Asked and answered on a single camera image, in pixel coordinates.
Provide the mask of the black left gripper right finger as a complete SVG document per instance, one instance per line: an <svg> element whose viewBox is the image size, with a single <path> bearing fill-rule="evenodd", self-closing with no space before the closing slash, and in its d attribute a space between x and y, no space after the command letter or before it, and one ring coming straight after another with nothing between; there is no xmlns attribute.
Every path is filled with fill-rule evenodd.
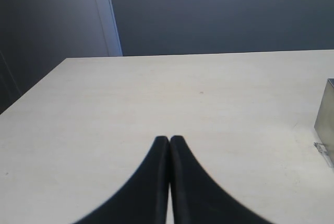
<svg viewBox="0 0 334 224"><path fill-rule="evenodd" d="M223 190L197 161L183 136L170 140L175 223L270 223Z"/></svg>

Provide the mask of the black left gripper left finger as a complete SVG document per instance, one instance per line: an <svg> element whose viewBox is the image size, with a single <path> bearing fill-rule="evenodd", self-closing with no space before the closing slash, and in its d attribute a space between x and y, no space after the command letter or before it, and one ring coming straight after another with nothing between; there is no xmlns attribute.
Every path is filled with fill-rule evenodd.
<svg viewBox="0 0 334 224"><path fill-rule="evenodd" d="M170 183L170 142L157 136L128 181L77 223L166 223Z"/></svg>

